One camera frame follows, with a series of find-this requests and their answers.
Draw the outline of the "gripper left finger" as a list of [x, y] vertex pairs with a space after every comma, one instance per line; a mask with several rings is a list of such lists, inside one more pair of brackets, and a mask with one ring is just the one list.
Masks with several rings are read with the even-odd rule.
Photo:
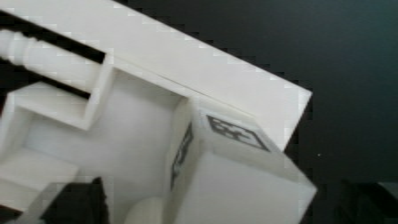
[[70, 183], [42, 215], [47, 224], [111, 224], [107, 194], [100, 177]]

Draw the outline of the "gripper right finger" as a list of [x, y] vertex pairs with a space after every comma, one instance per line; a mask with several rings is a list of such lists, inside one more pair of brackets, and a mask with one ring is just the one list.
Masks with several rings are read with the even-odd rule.
[[398, 182], [342, 182], [335, 224], [398, 224]]

